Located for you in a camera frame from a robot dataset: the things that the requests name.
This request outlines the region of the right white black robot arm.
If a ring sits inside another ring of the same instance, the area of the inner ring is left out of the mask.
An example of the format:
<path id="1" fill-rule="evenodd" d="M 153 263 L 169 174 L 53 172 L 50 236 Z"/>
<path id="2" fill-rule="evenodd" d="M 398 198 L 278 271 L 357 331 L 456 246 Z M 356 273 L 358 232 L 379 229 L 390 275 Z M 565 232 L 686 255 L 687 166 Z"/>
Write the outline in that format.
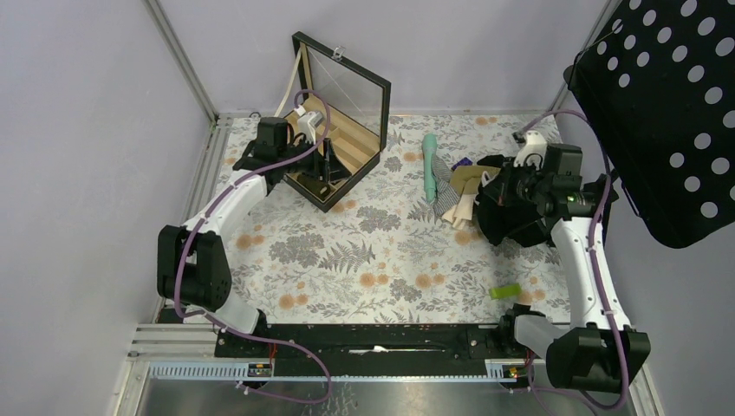
<path id="1" fill-rule="evenodd" d="M 553 243 L 569 292 L 566 329 L 528 306 L 508 309 L 495 330 L 500 351 L 518 357 L 528 350 L 544 360 L 553 387 L 623 395 L 651 342 L 633 328 L 615 293 L 601 221 L 608 194 L 607 177 L 585 184 L 573 171 L 509 164 L 482 178 L 477 206 L 493 245 Z"/>

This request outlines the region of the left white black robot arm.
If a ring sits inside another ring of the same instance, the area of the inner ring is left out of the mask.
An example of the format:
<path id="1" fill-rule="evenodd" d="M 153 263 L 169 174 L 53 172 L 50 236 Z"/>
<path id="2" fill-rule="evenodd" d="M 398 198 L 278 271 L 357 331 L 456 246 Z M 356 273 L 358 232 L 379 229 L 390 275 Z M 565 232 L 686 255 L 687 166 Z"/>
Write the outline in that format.
<path id="1" fill-rule="evenodd" d="M 334 159 L 321 113 L 311 111 L 295 125 L 265 117 L 257 135 L 234 163 L 225 188 L 182 225 L 166 225 L 158 235 L 156 287 L 182 317 L 201 315 L 236 334 L 249 356 L 263 353 L 269 334 L 259 327 L 260 311 L 232 289 L 226 243 L 240 220 L 264 200 L 286 174 L 317 173 Z"/>

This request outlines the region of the black cloth pile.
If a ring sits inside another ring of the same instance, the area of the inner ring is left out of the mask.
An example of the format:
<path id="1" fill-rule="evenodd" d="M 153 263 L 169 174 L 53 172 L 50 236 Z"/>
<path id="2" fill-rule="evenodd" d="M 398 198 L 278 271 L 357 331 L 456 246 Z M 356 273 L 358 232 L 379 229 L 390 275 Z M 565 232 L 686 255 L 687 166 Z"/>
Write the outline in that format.
<path id="1" fill-rule="evenodd" d="M 479 166 L 494 166 L 501 169 L 511 166 L 511 158 L 503 155 L 490 155 L 480 159 Z M 524 248 L 545 244 L 550 240 L 541 216 L 532 206 L 502 207 L 483 203 L 474 206 L 480 230 L 490 244 L 498 246 L 506 238 Z"/>

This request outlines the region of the tan beige cloth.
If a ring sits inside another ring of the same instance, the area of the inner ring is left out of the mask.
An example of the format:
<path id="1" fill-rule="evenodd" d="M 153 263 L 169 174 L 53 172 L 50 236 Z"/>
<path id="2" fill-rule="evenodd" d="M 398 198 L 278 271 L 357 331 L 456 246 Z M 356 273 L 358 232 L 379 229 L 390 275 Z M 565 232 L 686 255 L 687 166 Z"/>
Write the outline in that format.
<path id="1" fill-rule="evenodd" d="M 477 194 L 482 175 L 487 173 L 490 179 L 494 179 L 499 172 L 500 169 L 494 166 L 459 166 L 450 177 L 450 186 L 458 195 Z"/>

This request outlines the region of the purple small cloth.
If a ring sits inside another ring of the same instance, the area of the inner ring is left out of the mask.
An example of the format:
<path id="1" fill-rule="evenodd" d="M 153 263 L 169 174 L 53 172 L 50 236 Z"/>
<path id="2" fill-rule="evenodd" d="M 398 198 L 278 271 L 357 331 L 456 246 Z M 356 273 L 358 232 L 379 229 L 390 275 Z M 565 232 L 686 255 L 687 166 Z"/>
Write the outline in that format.
<path id="1" fill-rule="evenodd" d="M 472 166 L 473 162 L 471 159 L 463 158 L 452 166 L 452 170 L 456 171 L 461 166 Z"/>

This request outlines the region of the black wooden compartment box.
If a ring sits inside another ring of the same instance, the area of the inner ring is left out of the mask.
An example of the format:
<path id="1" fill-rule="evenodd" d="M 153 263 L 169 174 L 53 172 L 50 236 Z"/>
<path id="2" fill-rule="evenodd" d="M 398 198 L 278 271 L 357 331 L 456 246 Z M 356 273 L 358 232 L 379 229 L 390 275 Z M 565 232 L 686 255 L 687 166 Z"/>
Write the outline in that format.
<path id="1" fill-rule="evenodd" d="M 287 174 L 285 182 L 327 212 L 377 167 L 387 146 L 392 84 L 347 58 L 343 47 L 332 49 L 301 31 L 292 42 L 299 86 L 316 92 L 301 95 L 297 103 L 330 116 L 326 138 L 352 176 L 331 185 L 302 176 L 303 168 Z"/>

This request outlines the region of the grey striped cloth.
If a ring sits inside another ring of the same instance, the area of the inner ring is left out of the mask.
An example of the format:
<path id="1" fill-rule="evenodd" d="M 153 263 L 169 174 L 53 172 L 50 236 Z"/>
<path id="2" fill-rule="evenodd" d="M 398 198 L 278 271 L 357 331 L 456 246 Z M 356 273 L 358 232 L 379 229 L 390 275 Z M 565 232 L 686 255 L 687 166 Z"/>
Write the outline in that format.
<path id="1" fill-rule="evenodd" d="M 452 169 L 437 154 L 432 157 L 432 174 L 436 183 L 433 210 L 436 217 L 439 218 L 456 207 L 460 196 L 451 186 Z"/>

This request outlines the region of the black tripod stand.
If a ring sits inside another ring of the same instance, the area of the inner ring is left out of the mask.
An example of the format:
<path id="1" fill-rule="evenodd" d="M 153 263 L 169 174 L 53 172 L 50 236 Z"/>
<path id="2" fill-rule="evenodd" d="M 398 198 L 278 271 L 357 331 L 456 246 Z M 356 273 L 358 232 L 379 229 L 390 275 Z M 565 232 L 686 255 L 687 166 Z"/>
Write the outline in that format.
<path id="1" fill-rule="evenodd" d="M 620 177 L 619 173 L 615 168 L 611 170 L 610 173 L 602 173 L 597 181 L 595 182 L 598 191 L 597 193 L 602 196 L 604 193 L 604 190 L 608 188 L 608 196 L 606 201 L 609 204 L 614 203 L 618 198 L 619 194 L 615 190 L 615 181 Z"/>

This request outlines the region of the green small block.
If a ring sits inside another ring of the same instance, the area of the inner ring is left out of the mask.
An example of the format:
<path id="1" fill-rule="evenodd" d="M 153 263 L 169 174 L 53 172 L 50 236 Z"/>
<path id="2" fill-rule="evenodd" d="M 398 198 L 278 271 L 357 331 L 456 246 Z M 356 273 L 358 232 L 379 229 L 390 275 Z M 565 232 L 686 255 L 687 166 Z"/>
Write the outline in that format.
<path id="1" fill-rule="evenodd" d="M 522 291 L 522 287 L 518 283 L 513 283 L 504 286 L 492 287 L 489 290 L 489 295 L 492 300 L 501 300 L 519 296 Z"/>

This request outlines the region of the mint green rolled cloth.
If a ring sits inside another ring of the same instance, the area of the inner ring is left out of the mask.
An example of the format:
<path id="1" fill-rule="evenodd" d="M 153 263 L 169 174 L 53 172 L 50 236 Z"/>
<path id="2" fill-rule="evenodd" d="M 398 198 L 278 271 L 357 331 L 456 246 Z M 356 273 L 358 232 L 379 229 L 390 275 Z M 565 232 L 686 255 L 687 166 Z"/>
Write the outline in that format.
<path id="1" fill-rule="evenodd" d="M 421 149 L 424 158 L 424 191 L 428 203 L 432 203 L 437 194 L 436 179 L 433 177 L 433 157 L 437 148 L 437 136 L 434 133 L 427 133 L 423 137 Z"/>

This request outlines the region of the floral patterned table mat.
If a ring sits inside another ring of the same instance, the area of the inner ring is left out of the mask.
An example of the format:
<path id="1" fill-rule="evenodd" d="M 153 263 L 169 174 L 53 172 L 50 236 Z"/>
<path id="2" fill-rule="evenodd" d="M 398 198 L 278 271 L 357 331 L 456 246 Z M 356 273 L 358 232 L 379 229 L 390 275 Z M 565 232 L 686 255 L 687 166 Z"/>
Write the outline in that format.
<path id="1" fill-rule="evenodd" d="M 224 242 L 236 295 L 271 323 L 495 322 L 511 298 L 569 319 L 560 258 L 545 244 L 491 245 L 474 226 L 453 228 L 425 200 L 421 141 L 437 136 L 448 165 L 512 155 L 530 115 L 398 115 L 380 162 L 329 211 L 289 185 L 236 222 Z"/>

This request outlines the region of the black perforated panel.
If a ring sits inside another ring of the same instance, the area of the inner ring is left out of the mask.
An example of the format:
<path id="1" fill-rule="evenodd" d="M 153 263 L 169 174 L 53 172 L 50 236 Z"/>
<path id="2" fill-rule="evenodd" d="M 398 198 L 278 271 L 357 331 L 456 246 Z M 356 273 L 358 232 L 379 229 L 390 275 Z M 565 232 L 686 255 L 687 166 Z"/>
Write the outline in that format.
<path id="1" fill-rule="evenodd" d="M 653 238 L 733 222 L 733 2 L 622 1 L 564 79 Z"/>

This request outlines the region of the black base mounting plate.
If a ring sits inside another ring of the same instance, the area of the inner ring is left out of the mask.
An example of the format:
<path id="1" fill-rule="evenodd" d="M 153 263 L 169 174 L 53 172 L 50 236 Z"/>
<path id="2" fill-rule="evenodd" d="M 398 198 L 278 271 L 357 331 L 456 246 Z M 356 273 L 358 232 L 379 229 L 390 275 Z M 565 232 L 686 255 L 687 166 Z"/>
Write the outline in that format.
<path id="1" fill-rule="evenodd" d="M 487 361 L 525 363 L 529 352 L 502 342 L 493 325 L 480 324 L 264 324 L 255 340 L 218 336 L 217 358 L 262 359 L 280 377 L 471 377 Z"/>

